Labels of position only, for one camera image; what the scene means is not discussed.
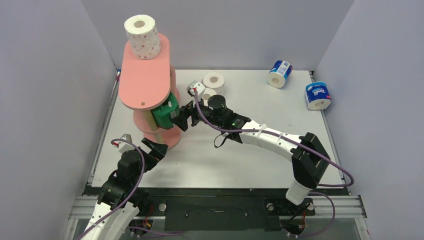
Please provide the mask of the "green brown roll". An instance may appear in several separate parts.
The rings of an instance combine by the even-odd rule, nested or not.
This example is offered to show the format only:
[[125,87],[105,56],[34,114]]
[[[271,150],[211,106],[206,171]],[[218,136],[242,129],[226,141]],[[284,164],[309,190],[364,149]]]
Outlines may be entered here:
[[158,107],[151,110],[156,125],[162,129],[172,129],[174,124],[172,118],[180,114],[179,102],[176,96],[171,92],[167,99]]

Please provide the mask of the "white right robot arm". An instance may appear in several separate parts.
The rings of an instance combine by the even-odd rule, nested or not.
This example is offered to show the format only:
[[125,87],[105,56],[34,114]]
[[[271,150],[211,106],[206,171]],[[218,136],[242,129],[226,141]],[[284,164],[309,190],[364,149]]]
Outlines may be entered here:
[[212,96],[207,105],[194,99],[178,113],[171,114],[172,123],[182,131],[188,129],[188,119],[193,127],[199,122],[208,124],[220,131],[225,140],[254,145],[289,160],[294,180],[282,199],[282,207],[289,214],[302,207],[302,202],[319,185],[331,162],[315,134],[293,135],[271,129],[229,109],[222,95]]

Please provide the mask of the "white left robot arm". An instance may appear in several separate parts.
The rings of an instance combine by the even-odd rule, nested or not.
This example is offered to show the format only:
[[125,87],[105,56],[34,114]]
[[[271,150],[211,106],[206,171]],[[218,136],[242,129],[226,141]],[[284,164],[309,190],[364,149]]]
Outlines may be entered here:
[[118,240],[134,217],[153,212],[149,193],[139,185],[144,174],[166,156],[168,145],[146,137],[139,145],[123,137],[112,139],[110,143],[118,148],[120,159],[102,185],[79,240]]

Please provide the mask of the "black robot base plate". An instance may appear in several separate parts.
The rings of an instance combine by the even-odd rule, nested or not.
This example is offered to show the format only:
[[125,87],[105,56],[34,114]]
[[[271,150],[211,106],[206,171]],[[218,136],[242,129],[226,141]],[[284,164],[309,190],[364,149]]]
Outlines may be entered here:
[[152,229],[164,221],[166,231],[280,231],[283,221],[303,214],[306,207],[289,202],[287,189],[145,188],[148,198],[131,227]]

